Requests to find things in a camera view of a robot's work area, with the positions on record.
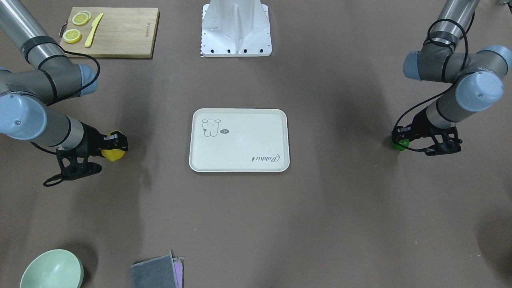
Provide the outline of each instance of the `brown table surface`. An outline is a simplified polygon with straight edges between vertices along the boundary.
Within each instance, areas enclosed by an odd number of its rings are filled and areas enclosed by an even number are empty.
[[[267,0],[273,53],[261,58],[199,57],[205,3],[24,1],[53,37],[73,6],[161,14],[153,59],[101,59],[97,92],[54,106],[103,133],[120,129],[124,159],[94,159],[101,174],[45,188],[56,159],[0,136],[0,286],[17,287],[35,257],[58,248],[82,259],[86,288],[130,287],[131,264],[169,250],[185,257],[187,288],[510,284],[510,76],[496,105],[458,125],[461,153],[389,145],[402,112],[447,88],[402,72],[443,0]],[[512,47],[511,26],[506,7],[481,1],[470,52]],[[2,66],[32,69],[4,33],[0,48]],[[283,110],[290,168],[195,173],[199,108]]]

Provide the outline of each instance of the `black cable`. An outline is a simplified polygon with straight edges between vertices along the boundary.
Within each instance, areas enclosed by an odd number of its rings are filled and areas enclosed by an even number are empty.
[[[61,184],[63,181],[64,181],[64,179],[62,178],[62,174],[57,174],[57,175],[52,176],[51,178],[48,178],[45,182],[43,182],[42,185],[44,187],[51,187],[51,186]]]
[[[471,16],[470,24],[467,26],[466,34],[470,32],[471,26],[473,26],[473,21],[475,20],[475,13],[473,12],[473,16]]]
[[[464,46],[465,46],[465,52],[464,52],[464,60],[462,61],[462,66],[460,68],[460,70],[463,70],[465,67],[466,67],[466,62],[467,62],[467,57],[469,56],[469,46],[468,46],[468,43],[467,43],[467,33],[469,32],[469,29],[471,28],[471,26],[473,25],[473,20],[475,19],[475,13],[473,13],[473,16],[471,17],[471,22],[470,24],[468,25],[468,28],[467,28],[467,31],[464,30],[464,28],[459,24],[457,23],[456,21],[454,20],[451,20],[451,19],[439,19],[439,20],[436,20],[434,23],[432,23],[432,25],[430,25],[429,29],[427,30],[427,33],[426,33],[426,36],[427,36],[427,39],[429,40],[429,42],[437,45],[437,46],[440,46],[440,47],[449,47],[451,46],[452,44],[444,44],[444,43],[440,43],[440,42],[436,42],[432,39],[432,37],[430,36],[430,32],[432,31],[432,28],[437,24],[437,23],[440,23],[440,22],[450,22],[452,24],[454,24],[455,26],[457,26],[457,28],[460,29],[460,31],[462,32],[462,38],[464,38]],[[402,120],[402,118],[404,118],[409,112],[413,111],[414,109],[418,108],[419,106],[429,102],[429,101],[432,101],[440,96],[442,96],[443,94],[445,94],[446,92],[448,92],[451,88],[453,88],[456,84],[456,81],[446,90],[444,90],[443,92],[433,96],[433,97],[430,97],[429,99],[421,102],[421,103],[418,103],[414,106],[412,106],[411,108],[409,108],[407,111],[405,111],[399,118],[398,120],[396,121],[395,123],[395,126],[393,127],[393,131],[395,131],[398,127],[398,124],[400,123],[400,120]],[[428,148],[423,148],[423,149],[413,149],[413,148],[409,148],[405,145],[402,145],[399,141],[397,141],[395,143],[395,140],[393,140],[393,144],[395,145],[398,145],[404,149],[407,149],[407,150],[410,150],[410,151],[414,151],[414,152],[425,152],[428,150]]]
[[[66,22],[66,23],[64,23],[64,25],[62,25],[62,27],[60,28],[60,31],[59,31],[59,38],[62,38],[67,27],[68,27],[68,22]]]
[[[434,100],[434,99],[435,99],[435,98],[437,98],[437,97],[442,96],[444,93],[448,92],[451,88],[453,88],[453,86],[455,86],[455,84],[456,84],[456,83],[453,83],[453,84],[452,84],[448,89],[444,90],[443,92],[441,92],[441,93],[437,94],[436,96],[430,97],[429,99],[427,99],[427,100],[425,100],[425,101],[423,101],[423,102],[421,102],[421,103],[418,103],[418,104],[416,104],[416,105],[412,106],[411,108],[409,108],[407,111],[405,111],[405,112],[404,112],[404,113],[403,113],[403,114],[398,118],[398,120],[396,121],[395,126],[393,127],[393,131],[395,131],[395,130],[396,130],[396,128],[398,127],[398,123],[400,123],[400,120],[402,120],[402,118],[404,118],[404,117],[405,117],[409,112],[413,111],[414,109],[418,108],[419,106],[421,106],[421,105],[423,105],[423,104],[425,104],[425,103],[427,103],[427,102],[429,102],[429,101],[431,101],[431,100]],[[407,149],[407,150],[414,151],[414,152],[425,152],[425,151],[427,150],[427,148],[423,148],[423,149],[413,149],[413,148],[409,148],[409,147],[407,147],[407,146],[405,146],[405,145],[402,145],[400,142],[397,142],[397,143],[394,143],[394,144],[396,144],[396,145],[398,145],[398,146],[400,146],[400,147],[402,147],[402,148],[405,148],[405,149]]]
[[[30,142],[30,144],[32,144],[32,146],[38,148],[39,150],[43,151],[43,152],[46,152],[46,153],[49,153],[49,154],[52,154],[52,155],[57,155],[57,152],[53,152],[53,151],[50,151],[50,150],[46,150],[45,148],[37,145],[36,143],[34,142]]]
[[[451,19],[439,19],[437,21],[435,21],[434,23],[432,23],[432,25],[430,25],[429,29],[427,30],[427,33],[426,33],[426,37],[429,41],[431,41],[434,45],[437,45],[437,46],[440,46],[440,47],[448,47],[450,46],[451,44],[444,44],[444,43],[440,43],[440,42],[435,42],[432,37],[430,36],[430,32],[432,31],[432,28],[439,22],[450,22],[452,23],[453,25],[457,26],[457,28],[460,29],[460,31],[462,32],[462,37],[464,38],[464,43],[465,43],[465,53],[464,53],[464,60],[462,61],[462,65],[461,65],[461,70],[463,70],[465,67],[466,67],[466,61],[467,61],[467,57],[469,55],[469,47],[467,45],[467,32],[464,30],[464,28],[459,24],[457,23],[456,21],[454,20],[451,20]]]
[[[71,55],[76,55],[76,56],[83,56],[83,57],[87,57],[87,58],[91,59],[91,60],[92,60],[92,61],[94,61],[94,63],[96,64],[97,70],[96,70],[96,75],[94,75],[94,78],[93,78],[89,83],[87,83],[87,84],[85,84],[84,86],[82,86],[82,87],[78,88],[77,90],[75,90],[75,91],[71,92],[67,97],[63,97],[63,98],[61,98],[61,99],[59,99],[59,100],[57,100],[57,101],[54,101],[54,102],[52,102],[52,103],[47,104],[47,106],[52,106],[52,105],[53,105],[53,104],[55,104],[55,103],[59,103],[59,102],[61,102],[61,101],[63,101],[63,100],[69,99],[71,96],[73,96],[73,95],[75,95],[76,93],[78,93],[78,92],[82,91],[83,89],[85,89],[85,88],[89,87],[90,85],[92,85],[92,84],[94,83],[94,81],[96,81],[96,80],[98,79],[98,77],[99,77],[99,73],[100,73],[100,71],[101,71],[101,66],[100,66],[100,64],[99,64],[98,60],[96,60],[96,58],[94,58],[94,57],[92,57],[92,56],[90,56],[90,55],[87,55],[87,54],[82,54],[82,53],[76,53],[76,52],[66,51],[66,50],[64,50],[64,48],[62,48],[60,45],[57,45],[57,46],[59,46],[59,47],[62,49],[62,51],[63,51],[64,53],[71,54]]]

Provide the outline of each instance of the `yellow lemon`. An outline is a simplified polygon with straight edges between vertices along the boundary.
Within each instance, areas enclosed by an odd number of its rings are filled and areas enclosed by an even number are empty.
[[[73,16],[73,24],[75,24],[76,26],[83,26],[85,24],[87,24],[87,22],[89,22],[90,20],[90,14],[86,14],[86,13],[83,13],[83,12],[80,12],[80,13],[77,13],[75,16]]]
[[[64,35],[62,35],[62,39],[66,41],[67,43],[76,43],[82,39],[82,33],[76,29],[70,29],[64,32]]]
[[[111,162],[121,159],[126,152],[120,149],[101,150],[103,157]]]
[[[87,14],[89,16],[88,21],[91,20],[91,18],[93,17],[92,14],[89,11],[80,11],[77,14],[80,14],[80,13]]]

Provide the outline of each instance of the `wooden cutting board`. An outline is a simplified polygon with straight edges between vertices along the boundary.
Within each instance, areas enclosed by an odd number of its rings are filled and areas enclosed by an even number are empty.
[[[89,11],[92,14],[91,20],[84,26],[76,26],[72,21],[73,16],[80,11]],[[100,13],[103,13],[103,17],[96,29],[93,43],[86,48],[84,44],[91,32],[91,24]],[[158,17],[158,8],[73,7],[66,30],[78,29],[82,33],[82,39],[73,44],[61,39],[60,45],[67,51],[93,57],[151,58]]]

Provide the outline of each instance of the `white plastic tray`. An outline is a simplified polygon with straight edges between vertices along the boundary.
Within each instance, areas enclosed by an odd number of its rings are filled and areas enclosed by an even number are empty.
[[[282,172],[290,165],[288,124],[279,109],[199,109],[190,168],[197,172]]]

